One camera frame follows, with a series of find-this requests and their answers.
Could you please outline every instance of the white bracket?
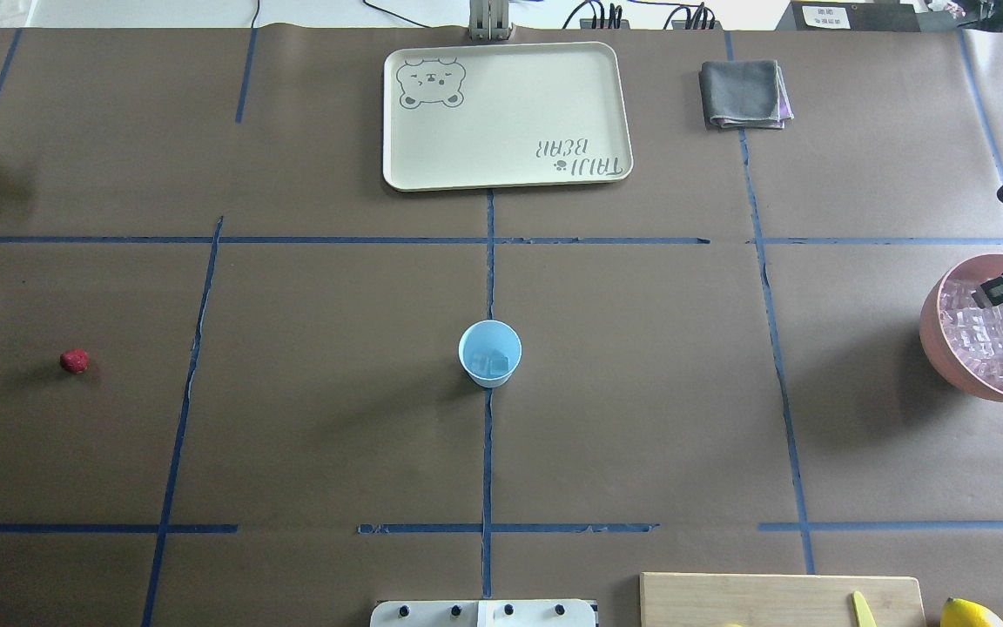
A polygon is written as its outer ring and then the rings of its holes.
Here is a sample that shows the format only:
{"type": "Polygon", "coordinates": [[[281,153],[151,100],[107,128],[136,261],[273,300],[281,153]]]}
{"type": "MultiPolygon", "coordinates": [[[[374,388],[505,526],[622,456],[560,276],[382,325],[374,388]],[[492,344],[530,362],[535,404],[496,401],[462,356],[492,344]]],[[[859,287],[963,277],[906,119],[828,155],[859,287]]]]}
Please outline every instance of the white bracket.
{"type": "Polygon", "coordinates": [[[510,39],[510,0],[470,0],[470,39],[510,39]]]}
{"type": "Polygon", "coordinates": [[[383,602],[370,627],[597,627],[598,614],[580,599],[383,602]]]}

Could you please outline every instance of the bear face illustration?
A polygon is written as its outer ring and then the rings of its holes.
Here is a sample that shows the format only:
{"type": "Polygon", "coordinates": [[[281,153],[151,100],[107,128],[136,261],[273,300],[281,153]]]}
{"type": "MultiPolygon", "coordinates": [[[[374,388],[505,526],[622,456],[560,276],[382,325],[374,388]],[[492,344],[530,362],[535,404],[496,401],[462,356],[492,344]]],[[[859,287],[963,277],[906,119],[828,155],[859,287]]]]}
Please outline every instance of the bear face illustration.
{"type": "Polygon", "coordinates": [[[421,59],[416,63],[405,61],[397,68],[397,82],[401,83],[401,106],[414,109],[421,102],[442,102],[448,107],[462,103],[462,79],[466,70],[457,60],[421,59]]]}

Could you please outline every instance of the wooden cutting board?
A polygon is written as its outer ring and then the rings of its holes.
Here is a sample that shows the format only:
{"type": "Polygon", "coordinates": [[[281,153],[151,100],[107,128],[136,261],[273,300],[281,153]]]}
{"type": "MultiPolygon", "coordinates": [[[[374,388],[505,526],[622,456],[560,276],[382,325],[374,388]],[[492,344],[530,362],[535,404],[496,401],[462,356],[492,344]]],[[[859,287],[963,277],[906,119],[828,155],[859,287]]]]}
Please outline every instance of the wooden cutting board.
{"type": "Polygon", "coordinates": [[[857,627],[854,591],[877,627],[927,627],[911,577],[641,574],[642,627],[857,627]]]}

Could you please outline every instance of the red berry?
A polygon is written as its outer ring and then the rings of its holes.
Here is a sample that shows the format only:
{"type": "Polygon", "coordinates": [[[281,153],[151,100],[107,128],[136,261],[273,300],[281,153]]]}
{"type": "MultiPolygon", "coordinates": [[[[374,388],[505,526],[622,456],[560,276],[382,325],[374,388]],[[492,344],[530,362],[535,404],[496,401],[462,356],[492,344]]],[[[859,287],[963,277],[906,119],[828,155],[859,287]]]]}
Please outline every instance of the red berry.
{"type": "Polygon", "coordinates": [[[69,373],[78,374],[87,369],[87,353],[79,348],[73,348],[61,354],[60,367],[68,370],[69,373]]]}

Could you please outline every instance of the white metal plate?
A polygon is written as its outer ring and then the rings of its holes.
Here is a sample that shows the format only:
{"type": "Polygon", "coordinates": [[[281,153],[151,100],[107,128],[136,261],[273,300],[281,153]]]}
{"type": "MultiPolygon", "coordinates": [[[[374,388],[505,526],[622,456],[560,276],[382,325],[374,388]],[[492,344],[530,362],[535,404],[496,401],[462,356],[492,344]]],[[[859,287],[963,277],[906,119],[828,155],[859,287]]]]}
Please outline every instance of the white metal plate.
{"type": "Polygon", "coordinates": [[[580,599],[383,602],[373,608],[370,627],[597,627],[597,617],[591,604],[580,599]],[[558,604],[564,614],[557,613],[558,604]],[[453,606],[457,616],[451,614],[453,606]],[[513,614],[506,614],[506,606],[513,614]]]}
{"type": "Polygon", "coordinates": [[[633,170],[605,43],[397,50],[383,98],[382,174],[397,190],[618,182],[633,170]]]}

